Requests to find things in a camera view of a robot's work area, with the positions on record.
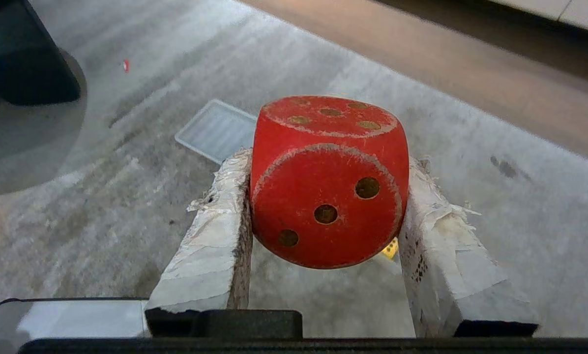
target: small red object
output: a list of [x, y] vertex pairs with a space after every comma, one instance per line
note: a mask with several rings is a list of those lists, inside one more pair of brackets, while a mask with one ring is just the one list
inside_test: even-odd
[[297, 265], [358, 264], [397, 235], [408, 177], [406, 134], [386, 110], [325, 96], [268, 103], [254, 140], [255, 234]]

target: die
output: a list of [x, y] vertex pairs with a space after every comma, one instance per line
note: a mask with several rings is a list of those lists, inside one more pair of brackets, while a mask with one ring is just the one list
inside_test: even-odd
[[257, 121], [253, 231], [300, 266], [358, 264], [397, 235], [408, 179], [406, 134], [390, 112], [337, 97], [278, 99]]

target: yellow object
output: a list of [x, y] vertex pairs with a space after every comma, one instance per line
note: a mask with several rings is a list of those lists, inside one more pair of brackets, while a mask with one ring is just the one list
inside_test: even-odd
[[397, 238], [395, 237], [388, 244], [388, 246], [386, 246], [386, 247], [384, 247], [384, 249], [382, 249], [382, 253], [384, 256], [388, 257], [389, 260], [392, 260], [392, 258], [397, 254], [398, 250], [399, 250], [399, 241], [397, 241]]

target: floor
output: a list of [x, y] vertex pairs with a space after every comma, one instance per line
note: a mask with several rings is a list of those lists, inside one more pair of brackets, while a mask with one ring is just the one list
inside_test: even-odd
[[[586, 76], [344, 1], [251, 2], [373, 60], [232, 0], [31, 0], [85, 94], [0, 102], [0, 300], [148, 296], [217, 170], [173, 141], [187, 119], [213, 98], [256, 114], [338, 94], [395, 113], [449, 200], [482, 213], [539, 335], [588, 336]], [[401, 277], [376, 262], [314, 271], [258, 246], [253, 272], [251, 305], [303, 312], [307, 336], [411, 335]]]

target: wooden floor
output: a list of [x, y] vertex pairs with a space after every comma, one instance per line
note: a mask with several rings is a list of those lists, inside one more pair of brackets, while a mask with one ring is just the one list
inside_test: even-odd
[[455, 0], [245, 2], [588, 157], [588, 33]]

